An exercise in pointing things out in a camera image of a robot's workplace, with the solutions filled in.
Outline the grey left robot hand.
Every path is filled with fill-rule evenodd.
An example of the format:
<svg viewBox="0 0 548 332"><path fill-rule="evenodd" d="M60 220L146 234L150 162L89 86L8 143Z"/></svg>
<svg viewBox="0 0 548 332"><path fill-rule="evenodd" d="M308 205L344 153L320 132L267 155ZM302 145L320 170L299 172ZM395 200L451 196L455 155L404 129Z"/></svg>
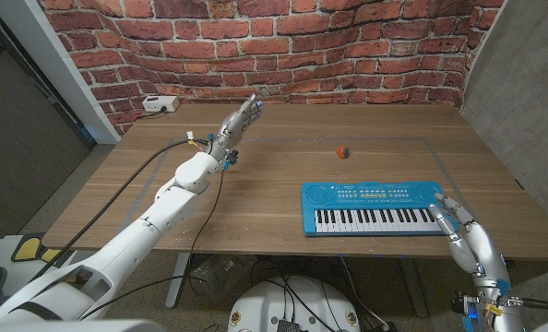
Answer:
<svg viewBox="0 0 548 332"><path fill-rule="evenodd" d="M260 117L262 109L262 102L256 94L252 94L237 111L223 120L206 152L216 161L222 161L226 154L241 141L247 128Z"/></svg>

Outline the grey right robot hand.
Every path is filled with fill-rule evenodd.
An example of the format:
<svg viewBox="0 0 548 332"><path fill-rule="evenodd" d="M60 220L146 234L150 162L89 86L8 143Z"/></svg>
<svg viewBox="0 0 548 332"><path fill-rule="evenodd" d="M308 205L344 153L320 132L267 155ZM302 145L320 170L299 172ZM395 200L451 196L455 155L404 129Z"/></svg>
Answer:
<svg viewBox="0 0 548 332"><path fill-rule="evenodd" d="M451 255L471 275L477 293L458 294L451 302L463 315L466 331L522 331L519 308L509 298L510 276L506 262L485 228L465 207L442 193L429 213L447 236Z"/></svg>

